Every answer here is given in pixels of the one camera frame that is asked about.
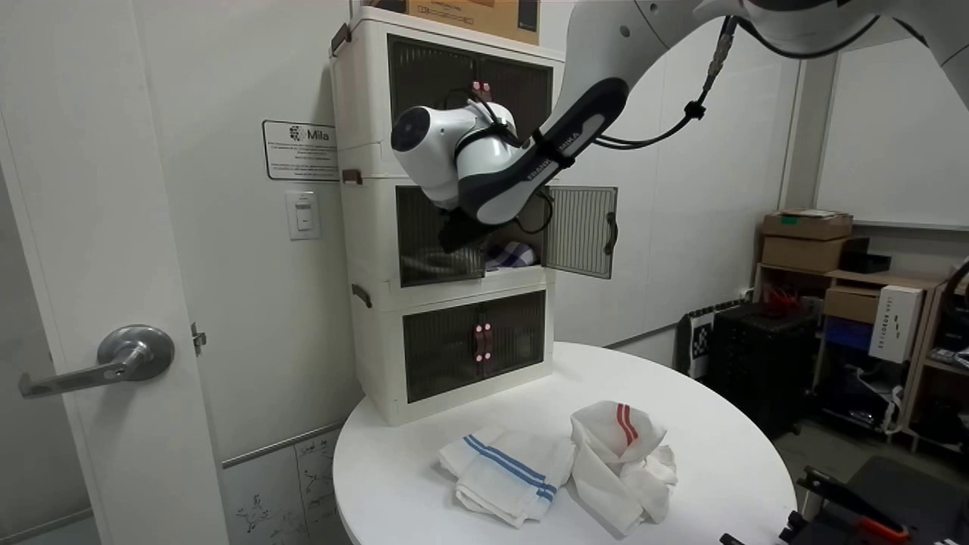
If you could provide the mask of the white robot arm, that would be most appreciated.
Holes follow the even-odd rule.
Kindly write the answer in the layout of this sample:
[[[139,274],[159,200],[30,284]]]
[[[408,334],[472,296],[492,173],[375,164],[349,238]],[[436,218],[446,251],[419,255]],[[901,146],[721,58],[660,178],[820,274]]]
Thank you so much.
[[[390,147],[424,197],[472,224],[508,224],[524,202],[603,135],[632,84],[707,20],[745,27],[783,58],[846,48],[877,18],[914,32],[969,103],[969,0],[579,0],[551,114],[527,141],[493,99],[408,107]]]

